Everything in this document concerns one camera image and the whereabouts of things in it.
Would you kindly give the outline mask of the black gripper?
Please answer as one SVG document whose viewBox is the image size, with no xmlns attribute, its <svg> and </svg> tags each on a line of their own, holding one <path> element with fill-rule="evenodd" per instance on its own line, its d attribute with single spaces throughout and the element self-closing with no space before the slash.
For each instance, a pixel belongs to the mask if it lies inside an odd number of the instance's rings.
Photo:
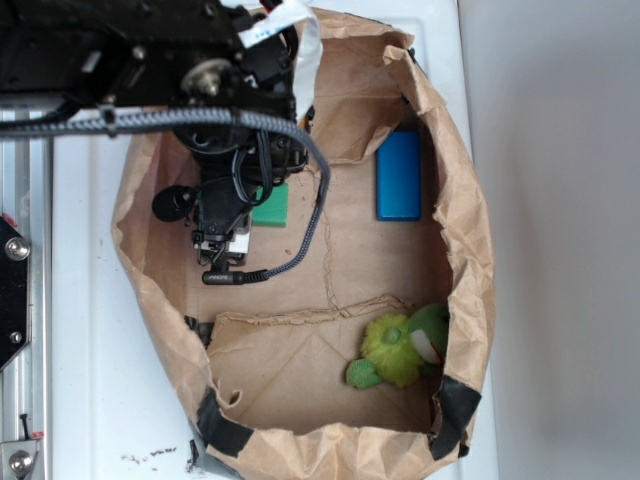
<svg viewBox="0 0 640 480">
<path fill-rule="evenodd" d="M 191 216 L 201 235 L 231 234 L 244 216 L 307 163 L 299 142 L 276 133 L 178 130 L 176 136 L 199 166 L 199 181 L 160 191 L 152 211 L 164 222 Z"/>
</svg>

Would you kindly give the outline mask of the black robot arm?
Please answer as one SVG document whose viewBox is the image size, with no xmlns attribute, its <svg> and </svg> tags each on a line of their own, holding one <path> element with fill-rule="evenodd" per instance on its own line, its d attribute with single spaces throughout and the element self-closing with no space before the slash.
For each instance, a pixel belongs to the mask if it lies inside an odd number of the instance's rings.
<svg viewBox="0 0 640 480">
<path fill-rule="evenodd" d="M 96 109 L 99 132 L 171 129 L 201 168 L 196 187 L 158 194 L 155 216 L 192 218 L 198 243 L 230 239 L 303 158 L 293 141 L 260 127 L 217 122 L 211 109 L 300 120 L 310 101 L 304 70 L 317 65 L 315 24 L 295 1 L 262 11 L 219 1 L 5 1 L 1 106 L 5 139 L 68 135 Z"/>
</svg>

